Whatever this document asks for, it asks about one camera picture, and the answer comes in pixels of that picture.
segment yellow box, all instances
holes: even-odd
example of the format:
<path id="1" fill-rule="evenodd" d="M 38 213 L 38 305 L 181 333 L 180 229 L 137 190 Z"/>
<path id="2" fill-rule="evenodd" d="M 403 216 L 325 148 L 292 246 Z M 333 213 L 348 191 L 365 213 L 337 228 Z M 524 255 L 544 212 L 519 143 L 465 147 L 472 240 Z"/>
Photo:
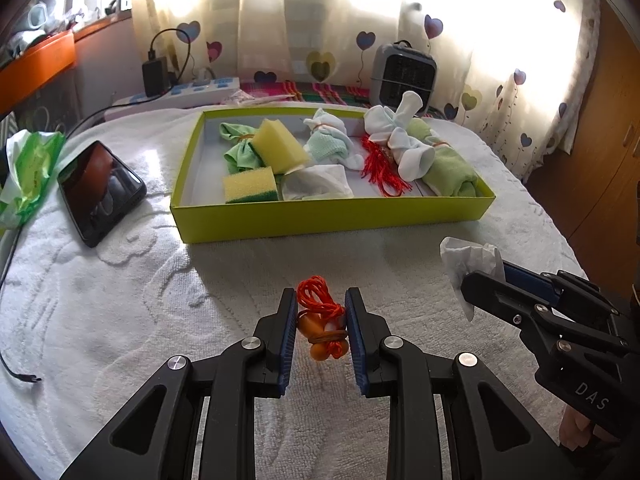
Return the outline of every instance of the yellow box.
<path id="1" fill-rule="evenodd" d="M 357 176 L 355 180 L 356 173 L 350 172 L 350 186 L 358 187 L 353 189 L 356 198 L 225 204 L 222 179 L 228 173 L 222 154 L 232 145 L 220 139 L 220 123 L 258 127 L 263 118 L 280 119 L 303 141 L 309 130 L 302 119 L 312 117 L 315 111 L 316 108 L 302 105 L 203 112 L 191 134 L 171 196 L 171 212 L 182 241 L 191 244 L 478 220 L 495 199 L 481 179 L 477 186 L 481 197 L 422 196 L 426 186 L 416 181 L 409 196 L 386 198 L 366 178 Z M 344 121 L 351 137 L 364 133 L 365 110 L 330 112 Z M 369 188 L 372 196 L 362 196 L 369 193 Z"/>

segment white cloth bundle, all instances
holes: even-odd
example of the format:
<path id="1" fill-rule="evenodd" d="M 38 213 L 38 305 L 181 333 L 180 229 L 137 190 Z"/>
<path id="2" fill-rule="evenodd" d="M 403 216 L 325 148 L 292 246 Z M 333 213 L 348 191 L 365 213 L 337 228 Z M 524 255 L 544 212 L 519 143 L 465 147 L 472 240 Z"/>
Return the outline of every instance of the white cloth bundle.
<path id="1" fill-rule="evenodd" d="M 402 95 L 395 113 L 389 107 L 377 105 L 364 114 L 364 129 L 369 139 L 391 150 L 398 164 L 398 175 L 407 182 L 424 177 L 435 157 L 432 146 L 410 137 L 406 132 L 409 121 L 420 108 L 422 99 L 409 90 Z"/>

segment phone screen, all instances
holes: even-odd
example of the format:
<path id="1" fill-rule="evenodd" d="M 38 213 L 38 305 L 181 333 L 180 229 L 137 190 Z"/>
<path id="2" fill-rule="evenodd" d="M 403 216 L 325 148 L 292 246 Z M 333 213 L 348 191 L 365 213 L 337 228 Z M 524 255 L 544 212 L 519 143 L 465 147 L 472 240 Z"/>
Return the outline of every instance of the phone screen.
<path id="1" fill-rule="evenodd" d="M 101 142 L 78 155 L 58 182 L 82 240 L 91 247 L 146 194 L 145 184 Z"/>

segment orange cord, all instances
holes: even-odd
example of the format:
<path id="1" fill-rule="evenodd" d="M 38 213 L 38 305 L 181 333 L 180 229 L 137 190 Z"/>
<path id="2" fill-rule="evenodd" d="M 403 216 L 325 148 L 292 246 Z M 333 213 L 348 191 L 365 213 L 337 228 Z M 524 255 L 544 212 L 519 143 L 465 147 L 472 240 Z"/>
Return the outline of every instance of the orange cord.
<path id="1" fill-rule="evenodd" d="M 298 303 L 305 308 L 305 310 L 301 310 L 298 313 L 298 319 L 311 313 L 319 314 L 324 322 L 344 316 L 344 307 L 335 303 L 322 276 L 312 276 L 308 280 L 300 282 L 297 290 L 297 299 Z M 327 352 L 334 359 L 342 357 L 346 352 L 344 347 L 340 345 L 340 341 L 345 339 L 346 332 L 344 330 L 335 330 L 325 332 L 325 335 L 333 339 L 324 342 Z"/>

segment orange shelf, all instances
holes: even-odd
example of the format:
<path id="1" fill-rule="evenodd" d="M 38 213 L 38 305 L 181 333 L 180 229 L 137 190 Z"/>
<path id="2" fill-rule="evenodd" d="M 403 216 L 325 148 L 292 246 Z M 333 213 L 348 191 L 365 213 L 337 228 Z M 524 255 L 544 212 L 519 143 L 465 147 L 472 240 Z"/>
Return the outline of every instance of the orange shelf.
<path id="1" fill-rule="evenodd" d="M 74 35 L 68 30 L 30 48 L 0 72 L 0 114 L 76 63 Z"/>

